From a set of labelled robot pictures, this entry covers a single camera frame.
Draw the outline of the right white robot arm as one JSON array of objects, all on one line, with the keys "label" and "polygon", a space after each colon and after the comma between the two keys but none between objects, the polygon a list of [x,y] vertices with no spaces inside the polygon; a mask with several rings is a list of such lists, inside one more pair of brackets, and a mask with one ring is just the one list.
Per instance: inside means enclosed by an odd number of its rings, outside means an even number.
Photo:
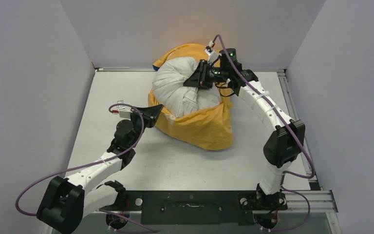
[{"label": "right white robot arm", "polygon": [[285,204],[282,184],[285,173],[301,153],[305,125],[301,120],[293,120],[270,97],[256,74],[243,69],[236,59],[236,50],[228,48],[216,52],[205,47],[208,59],[201,59],[184,86],[208,90],[214,85],[231,89],[260,118],[270,132],[263,147],[267,161],[260,183],[257,184],[255,198],[249,198],[243,205],[255,205],[261,210],[275,210]]}]

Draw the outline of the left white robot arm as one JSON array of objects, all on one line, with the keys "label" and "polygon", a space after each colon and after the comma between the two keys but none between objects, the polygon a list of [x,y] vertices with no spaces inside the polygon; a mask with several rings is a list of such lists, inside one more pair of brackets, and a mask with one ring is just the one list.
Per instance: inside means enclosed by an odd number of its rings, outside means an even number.
[{"label": "left white robot arm", "polygon": [[114,210],[123,208],[125,188],[117,181],[105,179],[130,164],[142,134],[146,128],[155,126],[163,107],[112,105],[109,112],[119,114],[121,119],[110,146],[95,162],[73,168],[74,174],[54,175],[38,207],[37,219],[62,234],[71,234],[92,212],[106,206]]}]

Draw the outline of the white pillow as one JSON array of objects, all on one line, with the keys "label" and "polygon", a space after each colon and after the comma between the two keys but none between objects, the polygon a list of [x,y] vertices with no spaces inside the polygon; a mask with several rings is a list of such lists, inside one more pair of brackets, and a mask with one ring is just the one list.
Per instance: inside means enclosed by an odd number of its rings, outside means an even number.
[{"label": "white pillow", "polygon": [[173,58],[158,69],[153,79],[152,91],[155,98],[175,117],[183,117],[222,103],[219,90],[214,86],[209,90],[184,86],[198,64],[193,57]]}]

